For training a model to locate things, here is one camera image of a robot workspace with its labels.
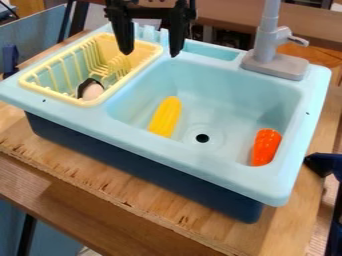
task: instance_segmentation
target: wooden surface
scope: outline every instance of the wooden surface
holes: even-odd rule
[[[11,4],[18,7],[20,18],[41,12],[45,9],[44,0],[11,0]]]
[[[310,152],[333,149],[340,89]],[[35,167],[0,154],[0,194],[104,255],[297,256],[309,244],[323,186],[305,167],[289,203],[248,225],[35,136],[17,108],[1,103],[0,116],[0,151]]]
[[[86,0],[104,3],[104,0]],[[198,23],[254,34],[264,0],[197,0]],[[342,51],[342,13],[282,3],[279,25],[289,26],[311,45]]]

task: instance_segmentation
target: toy carrot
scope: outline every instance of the toy carrot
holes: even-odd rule
[[[279,147],[281,134],[273,129],[258,131],[252,149],[252,166],[262,166],[270,163]]]

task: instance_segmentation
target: dish rack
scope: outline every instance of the dish rack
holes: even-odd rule
[[[63,51],[19,78],[22,87],[77,106],[94,106],[119,90],[163,52],[162,46],[136,40],[135,50],[123,55],[110,33],[100,33]],[[91,101],[76,98],[87,78],[101,82],[105,92]]]

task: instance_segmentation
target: faucet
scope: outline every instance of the faucet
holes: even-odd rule
[[[278,54],[277,48],[288,42],[307,47],[309,42],[293,36],[291,29],[286,26],[278,27],[280,4],[281,0],[265,0],[254,49],[246,54],[241,66],[247,70],[299,81],[304,78],[309,62]]]

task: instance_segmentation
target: drain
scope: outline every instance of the drain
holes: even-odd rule
[[[210,140],[210,138],[206,134],[199,134],[196,136],[196,140],[200,143],[207,143]]]

